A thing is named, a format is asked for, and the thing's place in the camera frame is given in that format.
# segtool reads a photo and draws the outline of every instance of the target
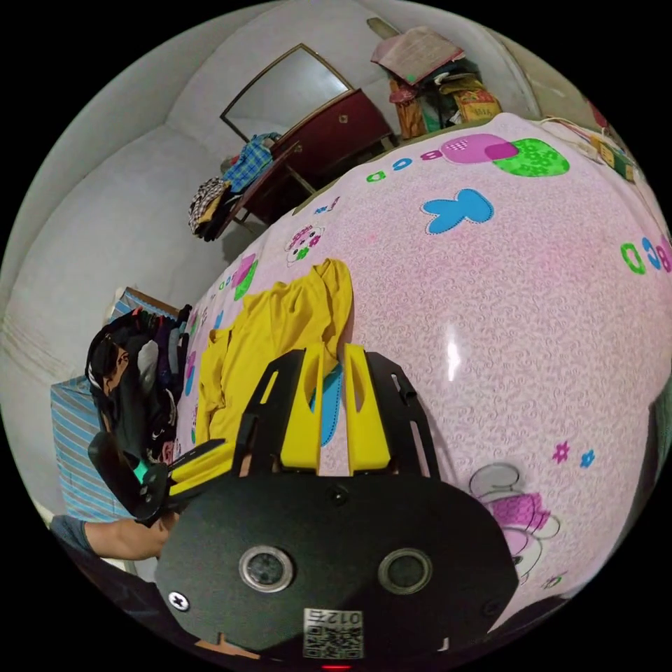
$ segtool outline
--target qr code sticker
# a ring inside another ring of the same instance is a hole
[[[303,657],[332,660],[364,658],[361,611],[303,610]]]

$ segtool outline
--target screw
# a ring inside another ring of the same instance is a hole
[[[348,491],[342,485],[330,487],[328,494],[334,506],[343,506],[348,501]]]
[[[483,616],[492,617],[497,616],[497,614],[502,610],[502,605],[499,600],[490,600],[483,605],[481,609]]]
[[[182,595],[182,593],[176,593],[173,591],[168,595],[168,602],[170,606],[177,609],[178,611],[188,611],[189,610],[189,600]]]

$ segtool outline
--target mirror frame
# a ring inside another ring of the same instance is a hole
[[[227,119],[226,115],[227,115],[229,112],[231,112],[231,108],[232,108],[232,107],[233,107],[233,106],[234,106],[234,105],[235,105],[235,104],[236,104],[236,103],[243,97],[243,95],[245,94],[245,92],[246,92],[249,88],[251,88],[255,83],[257,83],[257,82],[258,82],[258,81],[259,81],[259,80],[260,80],[260,79],[261,79],[261,78],[262,78],[262,77],[263,77],[263,76],[264,76],[264,75],[265,75],[265,74],[266,74],[272,67],[276,66],[278,63],[280,63],[280,61],[285,60],[285,59],[287,58],[287,56],[289,56],[290,54],[293,54],[295,51],[298,51],[299,49],[303,49],[304,51],[308,52],[314,59],[317,59],[320,63],[322,63],[322,65],[323,65],[327,70],[329,70],[329,71],[331,72],[332,75],[334,75],[335,77],[337,77],[337,78],[340,80],[341,84],[343,84],[343,85],[345,86],[345,88],[347,89],[347,91],[343,92],[343,93],[340,94],[339,96],[336,96],[335,98],[332,98],[331,100],[328,100],[324,105],[322,105],[322,106],[318,107],[317,109],[313,110],[309,115],[306,115],[303,119],[301,119],[301,120],[298,121],[296,124],[294,124],[294,126],[292,126],[292,127],[287,131],[287,133],[291,133],[297,126],[301,125],[306,119],[308,119],[308,117],[310,117],[310,116],[312,116],[313,114],[315,114],[315,112],[320,111],[321,109],[323,109],[323,108],[326,107],[327,105],[331,105],[332,102],[333,102],[334,100],[336,100],[336,98],[339,98],[340,96],[347,95],[347,94],[349,94],[350,92],[352,92],[352,91],[355,90],[354,87],[353,87],[353,85],[350,84],[350,82],[349,82],[345,77],[343,77],[343,75],[342,75],[338,70],[336,70],[336,68],[334,68],[332,65],[330,65],[329,63],[327,63],[327,61],[325,61],[325,60],[322,58],[322,56],[320,56],[317,52],[314,52],[308,45],[304,44],[303,42],[300,42],[300,43],[297,44],[295,47],[292,47],[289,51],[286,51],[282,56],[276,58],[276,59],[273,61],[273,63],[271,63],[270,65],[267,65],[267,66],[266,66],[266,67],[265,67],[265,68],[264,68],[264,69],[263,69],[263,70],[262,70],[262,71],[261,71],[261,72],[260,72],[260,73],[259,73],[253,80],[252,80],[252,81],[250,81],[246,86],[244,86],[244,87],[241,89],[240,93],[239,93],[239,94],[238,94],[238,95],[237,95],[237,96],[236,96],[236,97],[235,97],[235,98],[234,98],[234,99],[227,105],[227,107],[226,107],[226,109],[224,110],[224,112],[222,112],[222,113],[219,115],[219,118],[220,118],[220,119],[221,119],[221,120],[222,120],[222,121],[223,121],[223,122],[224,122],[224,123],[225,123],[225,124],[226,124],[226,125],[227,125],[227,126],[228,126],[228,127],[235,133],[235,134],[236,134],[236,135],[237,135],[237,136],[239,136],[239,137],[241,137],[243,140],[245,140],[246,143],[249,142],[250,139],[245,135],[245,133],[243,133],[239,128],[237,128],[237,127],[235,126],[235,124],[233,124],[231,121],[229,121],[229,120]]]

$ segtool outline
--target black metal plate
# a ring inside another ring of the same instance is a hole
[[[335,487],[347,493],[339,505]],[[293,560],[288,588],[263,594],[243,583],[239,560],[256,545]],[[377,580],[381,560],[403,547],[433,563],[428,586],[409,596]],[[448,484],[281,474],[217,479],[174,528],[156,582],[167,602],[173,591],[189,600],[188,611],[173,610],[186,631],[285,660],[303,657],[304,609],[362,611],[370,661],[435,652],[446,637],[451,651],[483,637],[518,578],[493,517]]]

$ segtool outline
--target sensor eye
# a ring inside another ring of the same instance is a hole
[[[254,546],[245,551],[238,569],[243,582],[260,593],[280,592],[294,578],[289,556],[273,546]]]
[[[395,595],[413,595],[432,578],[429,557],[413,548],[401,548],[385,556],[378,567],[378,581]]]

